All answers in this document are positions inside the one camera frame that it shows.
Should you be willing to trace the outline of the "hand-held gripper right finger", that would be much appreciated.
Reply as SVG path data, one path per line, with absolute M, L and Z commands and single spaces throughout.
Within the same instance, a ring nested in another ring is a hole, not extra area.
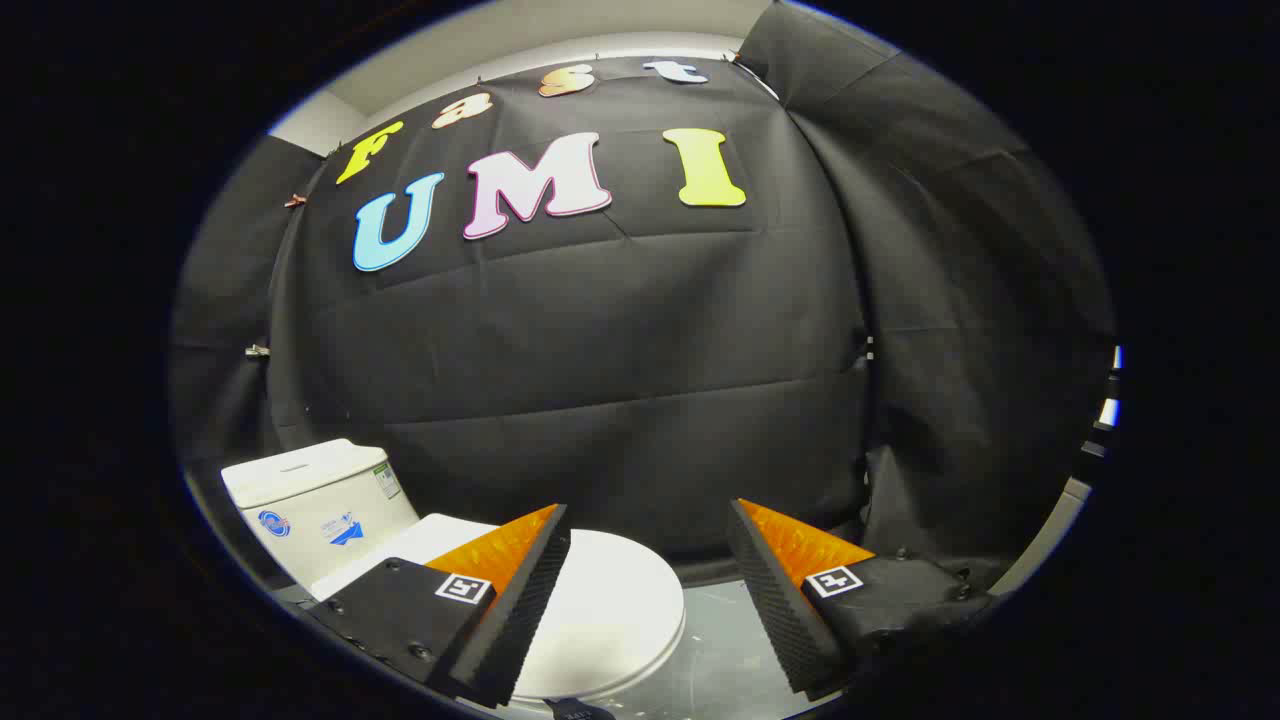
M 819 700 L 952 644 L 995 606 L 925 555 L 876 553 L 745 498 L 727 538 L 792 691 Z

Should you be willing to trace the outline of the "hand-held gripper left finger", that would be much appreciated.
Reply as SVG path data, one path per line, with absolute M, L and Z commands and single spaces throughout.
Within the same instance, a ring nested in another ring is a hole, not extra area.
M 507 705 L 571 547 L 564 512 L 552 503 L 426 562 L 379 559 L 308 616 L 447 698 Z

